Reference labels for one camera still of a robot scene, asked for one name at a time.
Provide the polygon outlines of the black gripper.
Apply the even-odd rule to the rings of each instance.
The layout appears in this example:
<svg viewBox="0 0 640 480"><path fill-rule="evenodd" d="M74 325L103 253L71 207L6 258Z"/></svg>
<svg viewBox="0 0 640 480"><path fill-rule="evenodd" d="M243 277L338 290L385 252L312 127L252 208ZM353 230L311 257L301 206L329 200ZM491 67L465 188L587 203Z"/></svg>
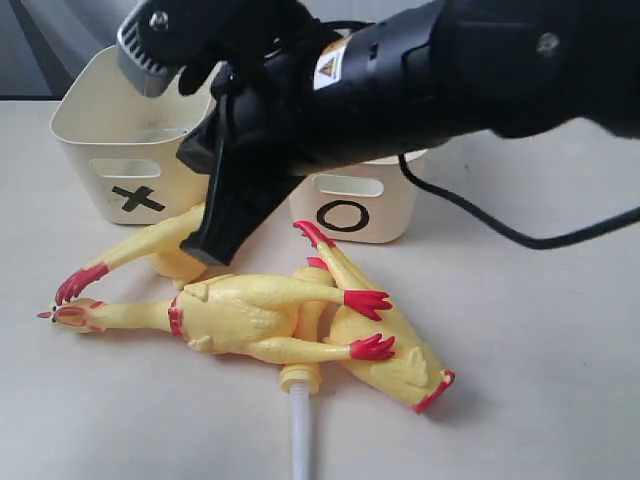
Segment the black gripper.
<svg viewBox="0 0 640 480"><path fill-rule="evenodd" d="M337 56L344 22L260 24L252 31L211 31L179 89L196 83L197 67L221 67L212 112L182 141L178 159L207 181L200 224L180 249L207 266L228 265L239 248L306 175L348 162L330 123L311 113L318 64Z"/></svg>

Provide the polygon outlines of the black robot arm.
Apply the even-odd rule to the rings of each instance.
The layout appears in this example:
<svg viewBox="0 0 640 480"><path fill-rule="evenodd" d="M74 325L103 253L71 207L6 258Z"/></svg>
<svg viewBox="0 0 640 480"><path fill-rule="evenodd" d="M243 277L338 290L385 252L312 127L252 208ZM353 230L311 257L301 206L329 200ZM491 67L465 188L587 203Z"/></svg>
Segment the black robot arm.
<svg viewBox="0 0 640 480"><path fill-rule="evenodd" d="M214 111L179 149L209 175L181 243L204 264L228 264L315 173L577 118L639 135L635 1L432 1L344 37L320 22L287 29L264 58L226 56Z"/></svg>

